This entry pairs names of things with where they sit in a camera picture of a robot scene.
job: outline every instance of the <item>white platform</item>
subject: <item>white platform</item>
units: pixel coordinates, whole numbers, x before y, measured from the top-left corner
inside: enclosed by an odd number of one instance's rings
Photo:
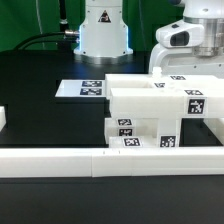
[[[224,149],[0,149],[0,178],[224,174]]]
[[[105,97],[105,81],[62,80],[55,97]]]

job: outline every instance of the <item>black cable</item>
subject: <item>black cable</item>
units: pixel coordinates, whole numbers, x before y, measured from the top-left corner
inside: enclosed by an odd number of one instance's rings
[[[53,32],[53,33],[44,33],[44,34],[39,34],[39,35],[36,35],[36,36],[32,36],[32,37],[22,41],[20,44],[18,44],[14,48],[14,50],[19,50],[23,45],[29,43],[32,40],[36,40],[36,39],[44,38],[44,37],[60,36],[60,35],[64,35],[64,34],[65,34],[64,32]]]
[[[65,31],[69,29],[67,15],[66,15],[65,0],[59,0],[59,9],[60,9],[60,30]]]
[[[44,32],[43,32],[43,26],[42,26],[42,21],[40,16],[40,0],[36,0],[36,13],[37,13],[37,21],[38,21],[40,33],[42,34]]]
[[[42,43],[64,43],[64,40],[40,40],[40,41],[33,41],[31,43],[26,44],[23,48],[21,48],[22,50],[25,50],[26,48],[28,48],[29,46],[33,45],[33,44],[42,44]],[[66,42],[70,42],[70,43],[75,43],[74,40],[66,40]]]
[[[145,27],[144,27],[144,20],[143,20],[143,13],[142,13],[142,0],[138,1],[138,6],[139,6],[139,16],[140,16],[140,24],[141,24],[141,31],[142,31],[142,41],[143,41],[143,47],[144,51],[147,50],[146,47],[146,39],[145,39]]]

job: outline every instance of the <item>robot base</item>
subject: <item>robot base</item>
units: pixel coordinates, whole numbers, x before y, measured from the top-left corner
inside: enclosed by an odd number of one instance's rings
[[[76,61],[86,62],[89,64],[122,64],[133,60],[133,54],[125,54],[118,57],[91,57],[83,54],[74,54]]]

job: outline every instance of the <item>black table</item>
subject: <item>black table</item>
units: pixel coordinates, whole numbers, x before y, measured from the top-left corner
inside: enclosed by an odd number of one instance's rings
[[[107,147],[104,98],[55,98],[62,79],[147,73],[148,55],[130,63],[77,63],[57,51],[0,53],[1,148]],[[182,146],[220,145],[200,119],[185,119]],[[36,178],[0,180],[0,223],[223,224],[223,176]]]

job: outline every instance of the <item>white foam block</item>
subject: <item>white foam block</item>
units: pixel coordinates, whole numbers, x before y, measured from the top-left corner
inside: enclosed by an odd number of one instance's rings
[[[110,112],[113,118],[170,118],[184,117],[182,92],[158,89],[111,89]]]
[[[181,119],[159,119],[157,146],[178,147],[180,142]]]
[[[152,136],[110,137],[109,148],[142,149],[156,147],[156,138]]]
[[[109,137],[121,136],[125,133],[129,136],[152,135],[154,138],[157,135],[157,119],[128,119],[131,123],[129,125],[119,125],[120,120],[122,119],[105,119],[104,135],[107,144],[109,144]]]
[[[93,177],[208,174],[224,174],[223,147],[113,149],[92,157]]]
[[[105,97],[105,81],[62,80],[55,97]]]
[[[0,149],[0,177],[89,177],[91,150]]]
[[[203,76],[203,75],[187,75],[187,76],[168,76],[166,79],[167,88],[181,88],[181,89],[201,89],[201,88],[221,88],[224,84],[224,80],[217,79],[215,76]]]
[[[5,108],[4,107],[0,107],[0,131],[3,129],[5,124],[6,124]]]
[[[117,149],[93,153],[92,176],[132,176],[132,155]]]
[[[149,75],[106,74],[106,97],[110,99],[111,88],[148,88]]]
[[[183,89],[111,89],[110,111],[113,118],[223,118],[224,90],[200,91],[192,96]]]

